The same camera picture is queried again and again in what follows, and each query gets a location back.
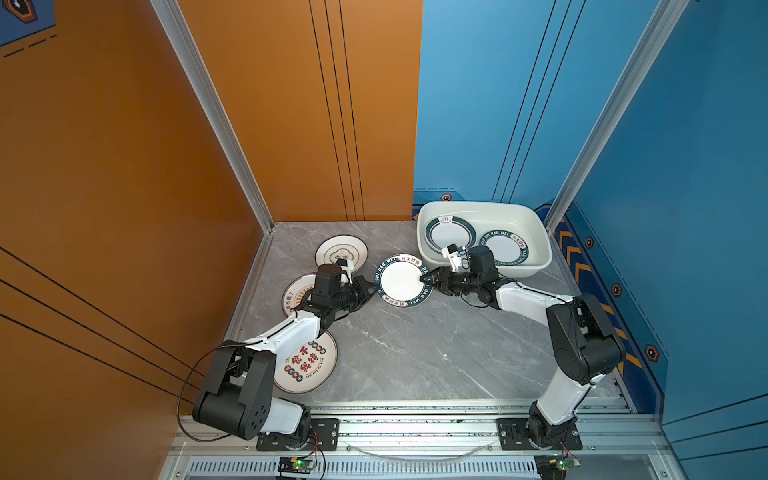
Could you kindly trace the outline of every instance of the aluminum frame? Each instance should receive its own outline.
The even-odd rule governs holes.
[[[608,138],[614,133],[621,116],[627,110],[634,94],[643,83],[645,75],[656,61],[661,48],[667,42],[670,33],[680,19],[689,0],[661,0],[650,17],[640,40],[635,45],[624,70],[621,72],[611,96],[608,97],[600,117],[584,142],[576,161],[568,172],[558,195],[547,213],[544,226],[549,233],[554,233],[560,219],[565,215],[568,205],[576,198],[584,179],[589,175]]]
[[[399,402],[308,402],[317,418],[339,419],[338,449],[326,452],[336,460],[357,458],[361,452],[406,458],[452,457],[481,447],[473,458],[520,458],[531,451],[505,452],[498,440],[496,419],[527,418],[532,399],[479,399]],[[578,430],[590,455],[648,455],[657,474],[680,478],[672,449],[652,415],[631,413],[622,399],[588,397],[578,409]],[[182,418],[185,428],[201,438],[219,435],[216,429]],[[228,437],[213,443],[196,443],[178,432],[164,466],[163,480],[187,474],[191,459],[201,456],[268,458],[256,441]],[[559,450],[536,452],[557,455]]]
[[[240,187],[245,193],[248,204],[253,210],[253,214],[259,221],[263,232],[271,233],[274,228],[274,221],[270,210],[266,206],[264,197],[253,176],[253,171],[248,164],[243,148],[237,140],[237,134],[224,110],[221,98],[216,92],[214,81],[210,78],[208,70],[205,67],[203,57],[197,49],[192,32],[184,20],[184,14],[176,0],[150,0],[154,7],[157,18],[163,25],[165,35],[168,37],[171,46],[173,46],[176,56],[179,58],[184,72],[189,78],[190,84],[197,95],[200,106],[203,107],[208,122],[213,128],[216,137],[219,139],[221,148],[227,156],[232,171],[235,173]]]

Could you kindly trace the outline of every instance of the white plate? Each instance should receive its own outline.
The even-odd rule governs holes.
[[[525,240],[507,230],[491,230],[480,238],[480,244],[491,249],[496,265],[519,265],[530,252]]]
[[[408,308],[427,300],[432,287],[419,280],[429,273],[420,258],[407,253],[392,255],[379,265],[373,281],[380,285],[379,296],[389,305]]]
[[[353,273],[357,272],[368,260],[368,247],[352,235],[338,235],[324,241],[315,252],[317,266],[324,263],[336,263],[339,258],[355,263]]]
[[[331,376],[337,359],[336,341],[325,332],[275,368],[275,385],[289,393],[307,393]]]
[[[346,277],[341,276],[341,284],[346,283]],[[304,295],[315,286],[315,273],[308,273],[295,279],[283,292],[283,313],[290,316],[293,309],[299,306]]]
[[[475,244],[477,234],[467,220],[453,215],[433,218],[427,223],[426,239],[429,248],[437,253],[456,244],[457,247],[469,248]]]

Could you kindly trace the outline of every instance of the black line on wall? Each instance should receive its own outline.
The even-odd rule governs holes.
[[[24,50],[23,48],[20,48],[20,49],[18,49],[18,50],[14,50],[14,51],[12,51],[12,52],[11,52],[11,53],[9,53],[9,54],[3,55],[2,57],[3,57],[3,58],[5,58],[5,57],[10,57],[11,55],[13,55],[13,54],[15,54],[15,53],[19,53],[20,51],[23,51],[23,50]]]
[[[496,179],[496,186],[493,188],[493,195],[491,196],[491,202],[496,197],[496,190],[498,189],[498,182],[502,180],[502,174],[504,173],[504,166],[507,163],[507,156],[509,155],[509,148],[512,146],[512,139],[515,138],[515,131],[518,129],[518,122],[520,121],[520,114],[523,112],[523,105],[525,105],[525,99],[528,96],[528,89],[531,87],[531,80],[533,79],[533,72],[536,71],[536,64],[538,63],[538,56],[541,54],[541,47],[544,46],[544,39],[547,37],[547,30],[549,29],[549,22],[552,20],[552,12],[554,12],[554,5],[558,3],[558,0],[552,2],[552,9],[549,11],[549,18],[547,18],[547,26],[544,27],[544,34],[541,36],[541,43],[538,44],[538,51],[536,52],[536,59],[533,61],[533,67],[531,67],[531,75],[528,77],[528,84],[525,85],[525,93],[523,99],[520,102],[520,110],[518,110],[518,117],[515,119],[515,126],[512,128],[512,135],[509,136],[509,143],[507,144],[507,153],[504,154],[504,161],[502,161],[502,167],[498,170],[498,178]]]
[[[122,372],[122,373],[124,373],[125,375],[128,375],[128,376],[130,376],[130,377],[132,377],[132,378],[135,378],[135,379],[136,379],[136,380],[138,380],[139,382],[142,382],[142,383],[146,383],[147,385],[149,385],[149,386],[153,386],[154,388],[156,388],[156,389],[158,389],[158,390],[162,390],[163,392],[166,392],[168,395],[170,395],[170,396],[174,397],[175,399],[179,398],[179,395],[177,395],[177,394],[175,394],[175,393],[172,393],[172,392],[168,392],[166,389],[164,389],[164,388],[163,388],[163,387],[161,387],[161,386],[157,386],[157,385],[155,385],[155,384],[153,384],[153,383],[151,383],[151,382],[148,382],[147,380],[144,380],[144,379],[142,379],[142,378],[139,378],[139,377],[137,377],[137,376],[136,376],[136,375],[134,375],[133,373],[129,373],[129,372],[126,372],[125,370],[123,370],[123,369],[121,369],[121,368],[118,368],[118,367],[116,367],[116,366],[114,366],[114,365],[111,365],[110,363],[107,363],[107,362],[105,362],[105,361],[104,361],[104,360],[102,360],[102,359],[96,358],[95,356],[91,355],[90,353],[86,353],[86,352],[83,352],[82,350],[80,350],[80,349],[78,349],[78,348],[75,348],[75,347],[73,347],[73,346],[71,346],[71,345],[68,345],[67,343],[64,343],[64,342],[62,342],[62,341],[61,341],[61,340],[59,340],[59,339],[55,339],[54,337],[52,337],[52,336],[50,336],[50,335],[46,335],[45,333],[41,332],[40,330],[36,330],[36,329],[34,329],[34,328],[32,328],[32,327],[30,327],[30,326],[28,326],[28,325],[25,325],[24,323],[22,323],[22,322],[19,322],[19,321],[18,321],[18,320],[16,320],[16,319],[12,319],[10,316],[7,316],[7,315],[5,315],[4,313],[0,313],[0,317],[4,318],[4,319],[6,319],[6,320],[8,320],[8,321],[10,321],[10,322],[12,322],[12,323],[15,323],[15,324],[16,324],[16,325],[18,325],[18,326],[23,326],[23,327],[24,327],[24,328],[26,328],[27,330],[29,330],[29,331],[31,331],[31,332],[34,332],[34,333],[37,333],[37,334],[38,334],[38,335],[40,335],[40,336],[44,336],[45,338],[47,338],[47,339],[49,339],[49,340],[53,340],[54,342],[58,343],[59,345],[63,345],[63,346],[65,346],[65,347],[67,347],[68,349],[72,349],[72,350],[74,350],[74,351],[75,351],[75,352],[77,352],[77,353],[81,353],[81,354],[83,354],[83,355],[87,356],[89,359],[93,359],[93,360],[96,360],[97,362],[101,363],[102,365],[106,365],[106,366],[108,366],[108,367],[110,367],[110,368],[112,368],[112,369],[115,369],[115,370],[117,370],[118,372]],[[189,401],[189,400],[187,400],[187,399],[182,399],[182,400],[184,400],[185,402],[188,402],[188,403],[192,403],[192,404],[194,404],[194,402],[190,402],[190,401]]]
[[[762,450],[762,449],[768,449],[768,445],[763,445],[761,447],[752,447],[751,449],[731,450],[730,452],[710,453],[709,455],[698,455],[696,457],[680,458],[680,461],[682,462],[683,460],[695,460],[697,458],[717,457],[718,455],[729,455],[730,453],[753,452],[755,450]]]
[[[579,10],[578,17],[576,18],[574,29],[571,30],[571,37],[568,39],[568,43],[565,45],[565,51],[563,52],[563,58],[560,59],[558,72],[554,74],[554,80],[552,81],[552,86],[549,88],[549,93],[547,94],[547,101],[544,102],[544,108],[541,109],[541,116],[538,118],[538,123],[536,124],[536,130],[534,130],[533,132],[533,137],[531,137],[531,143],[528,144],[528,149],[525,152],[525,157],[523,157],[523,163],[520,166],[520,171],[518,172],[518,178],[517,180],[515,180],[515,186],[512,188],[512,193],[509,194],[509,201],[507,202],[508,204],[512,203],[512,197],[515,195],[515,190],[517,190],[518,188],[518,182],[520,181],[520,176],[523,173],[523,168],[525,168],[525,161],[528,159],[528,154],[531,153],[531,147],[533,146],[533,141],[536,140],[536,134],[538,133],[538,126],[541,125],[541,119],[544,117],[544,112],[547,111],[547,105],[549,104],[549,98],[552,95],[552,91],[554,90],[554,84],[557,83],[558,81],[558,76],[560,75],[560,69],[563,68],[563,62],[565,61],[565,55],[568,54],[568,48],[571,47],[571,40],[573,40],[574,33],[576,32],[576,27],[578,27],[578,21],[581,20],[581,13],[584,11],[584,5],[586,4],[587,4],[587,0],[584,0],[584,3],[581,4],[581,10]]]
[[[763,420],[762,422],[754,422],[754,423],[750,423],[748,425],[742,425],[739,427],[732,427],[730,429],[718,430],[716,432],[702,433],[701,435],[695,435],[693,437],[688,437],[687,439],[673,440],[670,443],[678,443],[678,442],[685,442],[687,440],[700,439],[701,437],[708,437],[709,435],[717,435],[718,433],[725,433],[725,432],[732,432],[733,430],[747,429],[749,427],[763,425],[765,423],[768,423],[768,420]]]
[[[339,171],[339,186],[341,187],[341,198],[344,202],[344,215],[346,220],[349,221],[349,215],[346,212],[346,195],[344,195],[344,182],[341,180],[341,166],[339,165],[339,152],[336,151],[336,136],[333,134],[333,120],[331,120],[331,106],[328,102],[328,90],[326,89],[326,77],[323,75],[323,60],[320,58],[320,43],[317,41],[317,27],[315,26],[315,15],[312,13],[312,1],[306,0],[306,3],[310,6],[310,17],[312,19],[312,30],[315,32],[315,46],[317,47],[317,62],[320,65],[320,78],[323,79],[323,91],[326,94],[326,108],[328,109],[328,123],[331,126],[331,140],[333,141],[333,153],[336,155],[336,169]]]
[[[707,413],[712,413],[712,412],[716,412],[717,410],[727,409],[727,408],[732,407],[732,406],[741,405],[742,403],[751,402],[753,400],[758,400],[758,399],[762,399],[762,398],[765,398],[765,397],[768,397],[768,393],[764,393],[762,395],[754,396],[754,397],[749,398],[749,399],[740,400],[738,402],[729,403],[728,405],[719,406],[719,407],[716,407],[714,409],[705,410],[704,412],[694,413],[693,415],[689,415],[687,417],[683,417],[682,419],[672,420],[671,422],[662,423],[661,425],[664,425],[664,426],[671,425],[671,424],[673,424],[675,422],[682,422],[683,420],[692,419],[693,417],[698,417],[699,415],[706,415]]]
[[[344,151],[346,153],[346,173],[349,175],[349,191],[352,193],[352,211],[357,220],[357,205],[355,203],[355,187],[352,185],[352,167],[349,165],[349,148],[346,146],[346,129],[344,128],[344,110],[341,108],[341,94],[339,93],[339,75],[336,73],[336,55],[333,53],[333,38],[331,36],[331,21],[328,18],[328,1],[323,0],[326,6],[326,24],[328,25],[328,41],[331,44],[331,60],[333,61],[333,78],[336,80],[336,98],[339,100],[339,118],[341,118],[341,133],[344,138]]]
[[[362,219],[366,219],[366,200],[362,194],[362,175],[360,174],[360,153],[357,150],[357,129],[355,127],[355,108],[352,102],[352,82],[349,79],[349,58],[346,56],[346,35],[344,34],[344,15],[341,12],[341,0],[339,0],[339,17],[341,18],[341,38],[344,41],[344,62],[346,63],[346,85],[349,87],[349,109],[352,112],[352,133],[355,138],[355,161],[357,162],[357,180],[360,183],[360,206]]]
[[[179,376],[176,376],[176,375],[174,375],[172,372],[169,372],[168,370],[164,369],[163,367],[159,366],[158,364],[156,364],[156,363],[154,363],[154,362],[151,362],[150,360],[147,360],[147,359],[145,359],[143,356],[139,355],[138,353],[134,352],[133,350],[130,350],[129,348],[122,346],[121,344],[119,344],[119,343],[115,342],[114,340],[112,340],[112,339],[109,339],[108,337],[106,337],[106,336],[104,336],[104,335],[100,334],[99,332],[97,332],[96,330],[92,329],[91,327],[89,327],[89,326],[87,326],[87,325],[85,325],[85,324],[83,324],[83,323],[80,323],[80,322],[78,322],[77,320],[73,319],[73,318],[72,318],[72,317],[70,317],[69,315],[66,315],[66,314],[65,314],[65,313],[63,313],[63,312],[61,312],[61,311],[59,311],[59,310],[56,310],[54,307],[52,307],[52,306],[48,305],[46,302],[43,302],[42,300],[35,298],[34,296],[30,295],[29,293],[26,293],[24,290],[22,290],[22,289],[20,289],[20,288],[18,288],[18,287],[16,287],[16,286],[13,286],[13,285],[11,285],[10,283],[8,283],[8,282],[6,282],[5,280],[3,280],[2,278],[0,278],[0,283],[2,283],[3,285],[6,285],[6,286],[8,286],[8,287],[12,288],[13,290],[15,290],[15,291],[19,292],[21,295],[23,295],[23,296],[26,296],[27,298],[29,298],[30,300],[33,300],[33,301],[35,301],[36,303],[39,303],[40,305],[42,305],[42,306],[44,306],[45,308],[47,308],[47,309],[51,310],[52,312],[55,312],[55,313],[57,313],[58,315],[60,315],[60,316],[63,316],[65,319],[69,320],[70,322],[73,322],[74,324],[81,326],[82,328],[86,329],[88,332],[91,332],[91,333],[93,333],[93,334],[95,334],[95,335],[97,335],[97,336],[101,337],[102,339],[105,339],[105,340],[107,340],[107,341],[108,341],[109,343],[111,343],[112,345],[114,345],[114,346],[116,346],[116,347],[118,347],[118,348],[121,348],[121,349],[125,350],[126,352],[130,353],[131,355],[133,355],[133,356],[135,356],[135,357],[137,357],[137,358],[139,358],[139,359],[142,359],[142,360],[144,360],[146,363],[149,363],[150,365],[152,365],[152,366],[154,366],[154,367],[156,367],[156,368],[158,368],[158,369],[160,369],[160,370],[162,370],[162,371],[166,372],[168,375],[170,375],[170,376],[172,376],[172,377],[174,377],[174,378],[176,378],[176,379],[179,379],[179,380],[181,380],[182,382],[184,381],[184,379],[182,379],[181,377],[179,377]],[[190,386],[193,386],[194,388],[196,388],[196,389],[198,389],[198,390],[200,389],[199,387],[197,387],[197,386],[195,386],[195,385],[192,385],[191,383],[190,383],[189,385],[190,385]]]
[[[547,61],[547,67],[544,69],[544,74],[541,76],[541,83],[538,85],[538,91],[536,92],[536,98],[533,100],[533,107],[531,107],[531,114],[528,116],[528,121],[525,123],[525,129],[523,135],[520,136],[520,144],[518,145],[518,151],[515,153],[515,160],[512,162],[512,168],[509,169],[509,175],[507,176],[507,183],[504,185],[502,196],[499,198],[499,202],[504,201],[504,194],[507,193],[507,187],[509,187],[509,181],[512,178],[512,172],[515,171],[515,164],[518,162],[518,156],[520,155],[520,149],[523,146],[523,140],[525,140],[525,134],[528,133],[528,126],[531,124],[533,118],[533,112],[536,110],[536,104],[538,103],[538,96],[541,93],[541,88],[544,87],[544,81],[547,79],[547,71],[549,71],[549,65],[552,63],[552,57],[554,51],[558,49],[558,41],[560,41],[560,34],[563,32],[563,26],[565,25],[565,19],[568,18],[568,12],[571,10],[571,3],[573,0],[568,0],[568,7],[565,9],[565,15],[563,15],[563,21],[560,23],[560,29],[558,30],[558,36],[554,38],[554,45],[552,46],[552,52],[549,54],[549,60]]]
[[[117,319],[115,319],[113,316],[111,316],[111,315],[108,315],[108,314],[107,314],[105,311],[103,311],[103,310],[99,309],[99,308],[98,308],[97,306],[95,306],[93,303],[90,303],[90,302],[88,302],[88,301],[87,301],[86,299],[84,299],[83,297],[79,296],[78,294],[76,294],[75,292],[73,292],[72,290],[70,290],[69,288],[67,288],[67,287],[65,287],[65,286],[63,286],[63,285],[61,285],[61,284],[60,284],[59,282],[57,282],[56,280],[53,280],[51,277],[49,277],[49,276],[48,276],[48,275],[46,275],[45,273],[41,272],[40,270],[38,270],[38,269],[34,268],[32,265],[30,265],[29,263],[25,262],[25,261],[24,261],[24,260],[22,260],[21,258],[17,257],[17,256],[16,256],[16,255],[14,255],[13,253],[9,252],[9,251],[8,251],[8,250],[6,250],[5,248],[3,248],[3,247],[0,247],[0,250],[2,250],[3,252],[7,253],[9,256],[13,257],[13,258],[14,258],[14,259],[16,259],[18,262],[22,263],[24,266],[26,266],[26,267],[27,267],[27,268],[29,268],[30,270],[34,271],[34,272],[35,272],[35,273],[37,273],[38,275],[42,276],[42,277],[43,277],[43,278],[45,278],[47,281],[49,281],[49,282],[53,283],[54,285],[56,285],[57,287],[61,288],[61,289],[62,289],[62,290],[64,290],[65,292],[69,293],[69,294],[70,294],[70,295],[72,295],[74,298],[76,298],[76,299],[80,300],[82,303],[85,303],[86,305],[88,305],[88,306],[89,306],[89,307],[91,307],[92,309],[96,310],[96,311],[97,311],[97,312],[99,312],[101,315],[104,315],[104,316],[106,316],[108,319],[112,320],[113,322],[115,322],[115,323],[116,323],[116,324],[118,324],[119,326],[121,326],[121,327],[125,328],[127,331],[129,331],[129,332],[133,333],[135,336],[139,337],[139,338],[140,338],[140,339],[142,339],[143,341],[145,341],[145,342],[149,343],[149,344],[150,344],[150,345],[152,345],[154,348],[156,348],[156,349],[160,350],[162,353],[165,353],[165,354],[166,354],[166,355],[168,355],[170,358],[172,358],[172,359],[176,360],[177,362],[179,362],[181,365],[184,365],[184,366],[186,366],[188,369],[191,369],[191,368],[192,368],[192,366],[191,366],[191,365],[187,365],[185,362],[182,362],[182,361],[181,361],[180,359],[178,359],[176,356],[172,355],[171,353],[169,353],[169,352],[168,352],[168,351],[166,351],[165,349],[162,349],[161,347],[159,347],[159,345],[157,345],[157,344],[155,344],[155,343],[151,342],[149,339],[147,339],[146,337],[142,336],[140,333],[136,332],[135,330],[131,329],[129,326],[125,325],[124,323],[121,323],[121,322],[119,322],[119,321],[118,321]],[[202,373],[198,372],[197,370],[195,370],[195,373],[197,373],[197,374],[198,374],[198,375],[200,375],[200,376],[205,376],[205,375],[203,375]]]

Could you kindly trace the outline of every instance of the black mounting plate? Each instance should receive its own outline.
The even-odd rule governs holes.
[[[558,446],[553,446],[549,449],[537,449],[528,440],[528,429],[525,424],[528,423],[528,419],[496,419],[496,427],[498,428],[498,440],[502,443],[502,450],[536,450],[537,452],[560,452]],[[568,450],[581,450],[584,446],[581,444],[581,437],[578,434],[576,425],[573,426],[571,432],[576,432],[576,435],[569,433],[565,437],[565,448]]]
[[[311,419],[310,438],[300,449],[290,449],[281,442],[280,434],[259,435],[256,450],[260,452],[311,452],[315,448],[314,435],[317,434],[317,445],[324,452],[336,450],[339,440],[339,419]]]

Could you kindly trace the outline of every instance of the stacked plates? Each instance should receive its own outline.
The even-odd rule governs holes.
[[[429,248],[442,255],[442,249],[455,244],[469,248],[475,245],[475,228],[461,217],[445,215],[431,219],[426,226],[426,240]],[[509,230],[491,230],[480,237],[478,245],[486,245],[496,265],[519,265],[528,258],[528,245],[519,235]]]

